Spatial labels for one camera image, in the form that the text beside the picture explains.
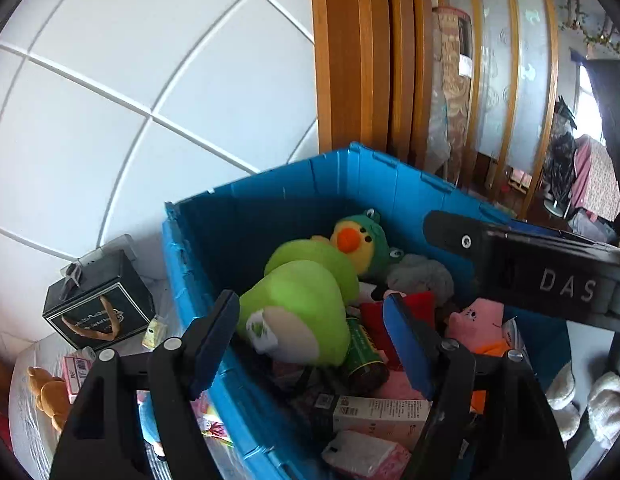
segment black gift box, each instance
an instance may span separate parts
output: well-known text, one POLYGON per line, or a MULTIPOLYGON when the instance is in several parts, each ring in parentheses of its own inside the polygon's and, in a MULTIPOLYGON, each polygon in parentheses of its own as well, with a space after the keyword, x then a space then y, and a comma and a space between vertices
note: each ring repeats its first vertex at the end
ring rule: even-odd
POLYGON ((48 287, 43 318, 75 348, 92 347, 95 351, 142 332, 154 317, 154 302, 123 251, 103 256, 82 268, 79 287, 61 300, 64 280, 48 287), (112 333, 112 324, 101 300, 104 296, 119 319, 120 332, 113 341, 76 334, 63 321, 103 333, 112 333))

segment red plush toy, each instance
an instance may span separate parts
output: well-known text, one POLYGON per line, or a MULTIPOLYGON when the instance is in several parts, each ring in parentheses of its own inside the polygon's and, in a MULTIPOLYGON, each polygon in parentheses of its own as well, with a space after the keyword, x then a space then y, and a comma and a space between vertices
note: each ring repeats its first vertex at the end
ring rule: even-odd
MULTIPOLYGON (((410 308, 410 312, 414 317, 426 321, 432 328, 435 327, 434 307, 436 301, 432 292, 428 290, 418 294, 410 294, 405 296, 403 301, 410 308)), ((388 357, 387 367, 390 370, 403 370, 399 356, 383 323, 383 302, 362 303, 360 310, 361 321, 367 329, 372 342, 376 348, 383 350, 388 357)))

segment qr code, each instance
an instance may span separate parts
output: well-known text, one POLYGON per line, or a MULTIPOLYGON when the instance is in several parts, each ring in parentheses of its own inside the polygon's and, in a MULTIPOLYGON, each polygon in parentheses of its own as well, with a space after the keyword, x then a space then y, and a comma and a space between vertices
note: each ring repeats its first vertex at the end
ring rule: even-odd
POLYGON ((340 408, 339 411, 341 412, 341 415, 357 416, 357 414, 359 413, 358 408, 347 408, 346 406, 340 408))
POLYGON ((324 410, 329 410, 332 405, 332 400, 334 399, 333 395, 328 394, 319 394, 314 403, 315 408, 322 408, 324 410))

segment orange beak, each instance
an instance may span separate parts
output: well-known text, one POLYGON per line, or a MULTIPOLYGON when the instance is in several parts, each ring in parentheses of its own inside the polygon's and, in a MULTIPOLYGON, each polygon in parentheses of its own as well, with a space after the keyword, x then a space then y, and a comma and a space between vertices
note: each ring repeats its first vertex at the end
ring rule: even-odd
POLYGON ((337 234, 337 247, 342 253, 353 253, 359 248, 361 237, 359 232, 352 227, 341 229, 337 234))

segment yellow plush face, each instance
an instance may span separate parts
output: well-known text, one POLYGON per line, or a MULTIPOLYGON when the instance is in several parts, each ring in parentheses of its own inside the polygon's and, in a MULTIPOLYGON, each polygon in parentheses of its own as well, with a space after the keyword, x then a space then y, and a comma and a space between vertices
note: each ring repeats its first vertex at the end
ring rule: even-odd
POLYGON ((349 258, 359 276, 369 268, 375 241, 360 224, 342 220, 334 227, 330 243, 349 258))

